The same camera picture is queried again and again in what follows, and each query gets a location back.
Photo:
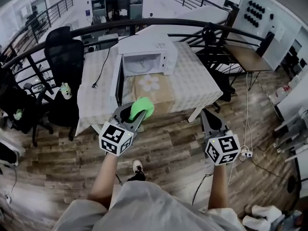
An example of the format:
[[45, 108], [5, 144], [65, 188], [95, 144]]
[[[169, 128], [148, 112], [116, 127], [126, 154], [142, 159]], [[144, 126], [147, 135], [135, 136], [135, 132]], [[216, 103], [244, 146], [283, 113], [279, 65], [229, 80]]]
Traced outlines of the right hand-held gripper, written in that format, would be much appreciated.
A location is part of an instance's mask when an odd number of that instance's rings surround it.
[[205, 154], [215, 166], [233, 162], [241, 152], [238, 136], [229, 130], [226, 121], [216, 112], [202, 110], [200, 115], [206, 137], [211, 134], [224, 134], [208, 139]]

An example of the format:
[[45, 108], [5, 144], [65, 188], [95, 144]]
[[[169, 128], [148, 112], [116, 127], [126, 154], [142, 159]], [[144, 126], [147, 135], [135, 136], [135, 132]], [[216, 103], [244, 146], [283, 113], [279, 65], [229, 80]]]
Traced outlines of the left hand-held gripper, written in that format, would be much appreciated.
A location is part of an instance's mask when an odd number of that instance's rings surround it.
[[120, 156], [133, 143], [146, 110], [140, 111], [132, 120], [129, 119], [132, 102], [115, 109], [113, 117], [106, 121], [99, 134], [99, 146], [102, 150]]

